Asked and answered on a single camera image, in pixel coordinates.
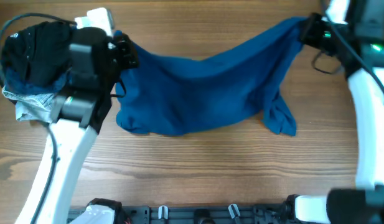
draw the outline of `gray cloth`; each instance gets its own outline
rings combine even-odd
[[[6,86],[2,88],[2,94],[10,99],[16,100],[16,119],[18,121],[28,121],[39,119],[50,123],[52,120],[49,114],[52,111],[54,93],[44,93],[38,95],[15,94],[7,90]]]

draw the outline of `black cable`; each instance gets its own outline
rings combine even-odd
[[[19,19],[22,19],[22,18],[25,18],[25,17],[44,17],[44,18],[48,18],[48,19],[54,19],[54,20],[57,20],[57,21],[61,21],[61,22],[64,22],[64,23],[68,23],[68,24],[74,24],[76,25],[77,23],[76,22],[73,22],[73,21],[68,21],[68,20],[65,20],[65,19],[61,19],[59,17],[56,17],[56,16],[51,16],[51,15],[48,15],[48,14],[42,14],[42,13],[25,13],[25,14],[21,14],[21,15],[18,15],[18,16],[15,16],[13,17],[11,20],[8,20],[7,22],[5,22],[5,24],[3,25],[2,29],[0,30],[0,43],[1,43],[1,39],[2,39],[2,36],[4,35],[4,32],[5,30],[16,20],[19,20]],[[0,78],[1,80],[5,83],[5,74],[4,74],[4,71],[3,71],[3,68],[2,68],[2,65],[1,65],[1,45],[0,45]],[[24,104],[25,107],[27,107],[27,109],[29,110],[29,112],[35,116],[36,118],[38,118],[38,122],[47,130],[51,140],[52,140],[52,149],[53,149],[53,152],[52,152],[52,163],[51,163],[51,166],[50,166],[50,170],[49,170],[49,175],[48,175],[48,179],[47,179],[47,182],[45,183],[45,187],[44,187],[44,190],[42,191],[42,195],[41,195],[41,198],[38,202],[38,205],[37,205],[37,208],[34,212],[34,215],[32,217],[32,220],[31,220],[31,224],[34,224],[37,219],[38,219],[38,216],[40,214],[40,211],[42,209],[42,206],[45,202],[45,199],[47,197],[47,194],[48,194],[48,191],[49,191],[49,188],[50,188],[50,185],[52,183],[52,180],[54,178],[54,174],[55,174],[55,170],[56,170],[56,165],[57,165],[57,162],[59,161],[59,158],[58,158],[58,150],[57,150],[57,142],[56,142],[56,139],[55,139],[55,135],[54,133],[52,132],[52,130],[49,128],[49,124],[45,123],[45,122],[42,122],[42,118],[41,116],[39,116],[39,114],[35,111],[35,109],[33,109],[31,106],[27,105],[27,104]]]
[[[325,74],[328,74],[328,75],[335,75],[339,72],[341,72],[342,70],[342,65],[340,65],[338,68],[336,68],[333,72],[328,72],[328,71],[325,71],[325,70],[321,70],[319,68],[316,67],[316,62],[317,60],[322,56],[322,54],[324,53],[323,50],[321,50],[319,53],[317,53],[315,55],[315,57],[312,59],[311,61],[311,65],[312,65],[312,68],[318,72],[321,72],[321,73],[325,73]]]
[[[332,31],[334,32],[334,34],[337,36],[338,40],[345,46],[345,48],[351,53],[351,55],[359,62],[359,64],[362,66],[362,68],[370,74],[370,76],[374,79],[374,81],[376,82],[376,84],[378,85],[378,87],[381,89],[381,91],[383,92],[384,94],[384,85],[383,83],[380,81],[380,79],[376,76],[376,74],[373,72],[373,69],[370,68],[366,63],[365,61],[363,61],[363,59],[355,52],[355,50],[348,44],[348,42],[342,37],[342,35],[340,34],[340,32],[337,30],[337,28],[335,27],[333,21],[331,21],[330,19],[330,16],[327,14],[326,12],[326,4],[324,2],[324,0],[320,0],[321,1],[321,4],[322,4],[322,12],[323,12],[323,15],[325,15],[327,21],[329,21],[329,24],[330,24],[330,28],[332,29]]]
[[[35,209],[34,215],[32,216],[31,224],[34,224],[38,219],[42,206],[44,205],[45,199],[47,197],[50,185],[52,183],[52,180],[54,179],[57,162],[59,161],[59,158],[57,156],[57,143],[56,143],[55,135],[52,132],[52,130],[49,128],[49,124],[43,123],[43,122],[40,122],[40,123],[47,129],[49,136],[52,140],[52,164],[50,165],[48,179],[47,179],[47,182],[45,183],[44,190],[42,191],[40,201],[38,202],[37,208]]]
[[[110,94],[110,97],[115,97],[115,98],[124,98],[125,94],[126,94],[126,89],[125,89],[125,85],[123,83],[123,81],[121,79],[118,80],[119,84],[121,85],[123,91],[124,91],[124,94],[123,95],[117,95],[117,94]]]

